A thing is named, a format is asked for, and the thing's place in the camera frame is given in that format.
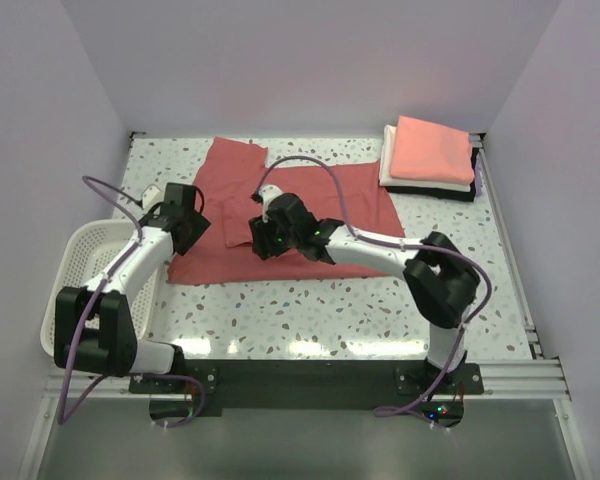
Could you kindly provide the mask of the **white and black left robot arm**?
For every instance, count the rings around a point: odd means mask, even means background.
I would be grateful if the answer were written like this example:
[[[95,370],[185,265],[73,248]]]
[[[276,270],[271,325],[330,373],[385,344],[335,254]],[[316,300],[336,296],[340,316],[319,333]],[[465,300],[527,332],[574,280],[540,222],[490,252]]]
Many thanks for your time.
[[[141,218],[130,218],[130,239],[102,272],[79,287],[59,290],[52,350],[56,366],[115,377],[177,369],[182,350],[138,339],[131,306],[158,268],[186,254],[210,227],[204,206],[199,187],[167,184],[162,200]]]

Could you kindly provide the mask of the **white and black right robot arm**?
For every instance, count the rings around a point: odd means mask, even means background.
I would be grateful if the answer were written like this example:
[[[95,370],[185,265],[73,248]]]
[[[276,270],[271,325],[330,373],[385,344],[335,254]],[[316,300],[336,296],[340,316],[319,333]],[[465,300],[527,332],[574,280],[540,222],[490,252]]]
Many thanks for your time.
[[[317,219],[302,200],[273,185],[252,195],[262,214],[249,221],[252,250],[263,260],[290,250],[329,265],[358,266],[406,282],[421,316],[429,322],[426,362],[452,372],[464,361],[462,324],[480,279],[443,234],[419,242],[355,230],[338,219]]]

